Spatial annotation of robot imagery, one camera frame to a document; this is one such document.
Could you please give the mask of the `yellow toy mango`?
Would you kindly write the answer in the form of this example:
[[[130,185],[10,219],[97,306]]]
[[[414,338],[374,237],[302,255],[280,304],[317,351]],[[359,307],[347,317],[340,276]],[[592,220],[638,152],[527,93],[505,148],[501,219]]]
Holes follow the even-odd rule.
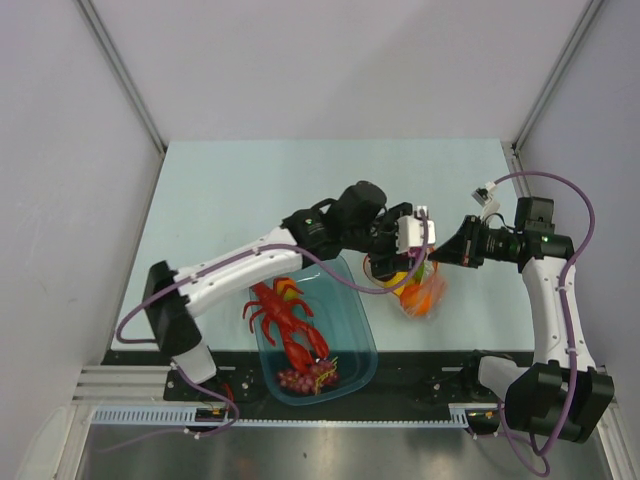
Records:
[[[404,290],[414,284],[413,276],[408,272],[398,272],[389,280],[383,282],[385,288],[391,288],[396,297],[401,297]]]

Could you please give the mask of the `green toy fruit slice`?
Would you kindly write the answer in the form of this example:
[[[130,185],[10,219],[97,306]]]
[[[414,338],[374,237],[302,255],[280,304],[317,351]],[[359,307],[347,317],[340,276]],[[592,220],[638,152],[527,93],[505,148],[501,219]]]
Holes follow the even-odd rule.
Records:
[[[423,262],[420,267],[416,270],[414,275],[411,277],[411,283],[414,284],[422,284],[426,281],[433,273],[433,268],[430,262]]]

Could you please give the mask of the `clear zip top bag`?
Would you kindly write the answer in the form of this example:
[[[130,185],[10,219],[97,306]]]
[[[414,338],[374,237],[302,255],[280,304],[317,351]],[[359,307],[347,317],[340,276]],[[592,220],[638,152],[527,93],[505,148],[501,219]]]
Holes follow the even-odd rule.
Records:
[[[425,260],[418,271],[392,294],[395,303],[409,318],[427,318],[433,314],[447,290],[439,263]]]

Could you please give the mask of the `toy orange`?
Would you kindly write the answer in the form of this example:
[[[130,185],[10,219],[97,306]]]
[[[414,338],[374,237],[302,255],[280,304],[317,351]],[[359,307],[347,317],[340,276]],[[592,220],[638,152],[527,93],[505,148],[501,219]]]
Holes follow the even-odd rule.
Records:
[[[437,305],[442,296],[441,288],[412,285],[400,297],[404,312],[411,317],[427,315]]]

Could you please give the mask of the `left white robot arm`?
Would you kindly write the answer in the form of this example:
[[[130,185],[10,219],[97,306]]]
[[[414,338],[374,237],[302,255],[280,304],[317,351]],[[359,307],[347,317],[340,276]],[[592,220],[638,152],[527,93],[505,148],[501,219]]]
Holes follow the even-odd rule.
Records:
[[[382,279],[416,273],[435,232],[428,210],[386,202],[379,187],[359,181],[338,198],[297,210],[258,240],[214,260],[181,269],[165,261],[153,265],[142,307],[154,342],[186,375],[187,389],[202,400],[220,390],[221,376],[196,319],[226,297],[312,265],[327,270],[344,250],[367,254],[372,273]]]

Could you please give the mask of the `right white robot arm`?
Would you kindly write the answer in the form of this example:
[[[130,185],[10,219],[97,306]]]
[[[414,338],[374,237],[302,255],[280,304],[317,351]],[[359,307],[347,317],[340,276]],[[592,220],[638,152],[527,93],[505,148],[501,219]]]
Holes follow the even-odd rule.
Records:
[[[513,430],[583,443],[613,399],[614,383],[597,371],[586,346],[572,290],[573,242],[556,233],[553,209],[550,199],[521,198],[513,228],[500,229],[468,215],[429,258],[474,269],[487,259],[517,266],[531,304],[533,363],[525,368],[480,353],[461,376],[462,391],[473,401],[495,394]]]

